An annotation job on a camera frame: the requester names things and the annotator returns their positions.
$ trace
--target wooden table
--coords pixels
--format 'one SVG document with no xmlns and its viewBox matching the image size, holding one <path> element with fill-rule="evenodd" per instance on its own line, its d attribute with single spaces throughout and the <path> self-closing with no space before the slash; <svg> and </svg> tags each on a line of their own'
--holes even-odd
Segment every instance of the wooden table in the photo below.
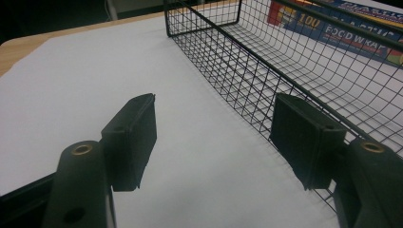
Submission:
<svg viewBox="0 0 403 228">
<path fill-rule="evenodd" d="M 49 33 L 43 33 L 9 40 L 0 46 L 0 77 L 3 76 L 7 71 L 9 71 L 15 63 L 17 63 L 25 56 L 29 55 L 31 52 L 40 47 L 42 44 L 45 43 L 46 40 L 50 38 L 69 35 L 81 31 L 88 31 L 93 29 L 112 27 L 130 22 L 142 21 L 158 16 L 163 16 L 163 12 L 157 12 L 118 21 L 106 22 L 79 28 L 53 31 Z"/>
</svg>

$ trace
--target black wire basket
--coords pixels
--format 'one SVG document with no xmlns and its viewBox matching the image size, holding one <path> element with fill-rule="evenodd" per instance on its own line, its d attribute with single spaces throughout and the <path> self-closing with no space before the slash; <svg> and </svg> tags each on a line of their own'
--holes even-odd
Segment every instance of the black wire basket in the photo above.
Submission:
<svg viewBox="0 0 403 228">
<path fill-rule="evenodd" d="M 403 156 L 401 28 L 316 0 L 164 7 L 168 36 L 265 139 L 276 94 L 286 93 L 348 128 L 347 143 L 376 140 Z M 333 189 L 316 191 L 335 210 Z"/>
</svg>

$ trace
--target screw hole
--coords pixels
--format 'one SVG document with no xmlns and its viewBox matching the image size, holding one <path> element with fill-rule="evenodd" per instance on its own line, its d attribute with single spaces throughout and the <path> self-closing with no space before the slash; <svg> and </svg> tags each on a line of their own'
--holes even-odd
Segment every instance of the screw hole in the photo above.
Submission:
<svg viewBox="0 0 403 228">
<path fill-rule="evenodd" d="M 362 148 L 364 148 L 365 150 L 369 151 L 369 152 L 373 152 L 373 153 L 383 153 L 385 152 L 385 149 L 378 145 L 375 144 L 373 142 L 363 142 L 361 144 Z"/>
<path fill-rule="evenodd" d="M 67 224 L 75 223 L 83 218 L 86 210 L 83 207 L 76 207 L 65 213 L 64 221 Z"/>
<path fill-rule="evenodd" d="M 92 145 L 90 144 L 81 144 L 76 146 L 71 152 L 73 155 L 84 155 L 92 150 Z"/>
</svg>

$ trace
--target metal wire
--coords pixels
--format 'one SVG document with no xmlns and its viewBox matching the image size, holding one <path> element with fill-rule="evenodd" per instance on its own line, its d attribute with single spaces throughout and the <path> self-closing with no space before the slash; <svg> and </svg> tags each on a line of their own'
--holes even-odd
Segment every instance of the metal wire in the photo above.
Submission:
<svg viewBox="0 0 403 228">
<path fill-rule="evenodd" d="M 391 65 L 363 49 L 365 56 L 346 50 L 357 48 L 353 44 L 331 39 L 319 42 L 313 33 L 284 28 L 281 23 L 296 19 L 294 9 L 275 18 L 279 26 L 270 25 L 271 7 L 271 1 L 264 0 L 193 7 L 185 1 L 165 0 L 167 33 L 222 98 L 265 139 L 269 140 L 275 95 L 281 92 L 305 99 L 345 125 L 347 142 L 355 137 L 375 139 L 403 156 L 402 65 Z M 368 20 L 357 24 L 343 10 L 332 15 L 343 16 L 345 23 L 328 16 L 326 8 L 305 12 L 368 42 L 403 51 L 401 44 L 363 29 Z M 334 209 L 333 190 L 317 192 Z"/>
</svg>

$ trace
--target white sheet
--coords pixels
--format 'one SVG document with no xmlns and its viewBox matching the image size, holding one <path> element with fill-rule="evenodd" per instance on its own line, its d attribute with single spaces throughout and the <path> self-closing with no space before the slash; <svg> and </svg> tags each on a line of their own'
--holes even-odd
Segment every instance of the white sheet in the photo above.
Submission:
<svg viewBox="0 0 403 228">
<path fill-rule="evenodd" d="M 167 38 L 163 18 L 51 39 L 0 78 L 0 194 L 54 172 L 64 148 L 100 140 L 148 92 L 158 140 L 142 188 L 114 194 L 118 227 L 338 227 Z"/>
</svg>

